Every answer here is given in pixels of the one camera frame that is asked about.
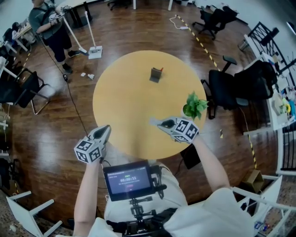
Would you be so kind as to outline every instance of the white shirt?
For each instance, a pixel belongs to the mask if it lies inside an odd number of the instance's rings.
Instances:
[[[164,224],[164,228],[172,237],[253,236],[254,225],[251,216],[241,210],[230,189],[218,189],[206,201],[188,206],[178,181],[171,172],[163,169],[161,180],[167,185],[167,189],[164,190],[164,199],[161,200],[156,193],[151,195],[152,201],[141,202],[140,205],[144,212],[155,209],[156,213],[170,207],[177,208]],[[122,236],[120,233],[114,233],[105,220],[134,221],[130,208],[128,200],[112,202],[109,199],[105,209],[105,219],[96,218],[88,237]]]

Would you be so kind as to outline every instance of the small monitor screen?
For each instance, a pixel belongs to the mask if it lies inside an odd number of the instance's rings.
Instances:
[[[150,187],[146,167],[138,167],[107,174],[113,194],[127,193]]]

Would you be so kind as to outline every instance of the yellow table top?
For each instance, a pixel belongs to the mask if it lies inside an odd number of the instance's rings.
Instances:
[[[159,83],[149,80],[151,68],[163,68]],[[93,94],[98,126],[111,125],[109,142],[121,152],[141,159],[161,159],[184,150],[150,118],[181,117],[188,94],[206,99],[195,71],[180,59],[159,51],[138,51],[117,59],[101,75]],[[202,129],[206,111],[197,126]]]

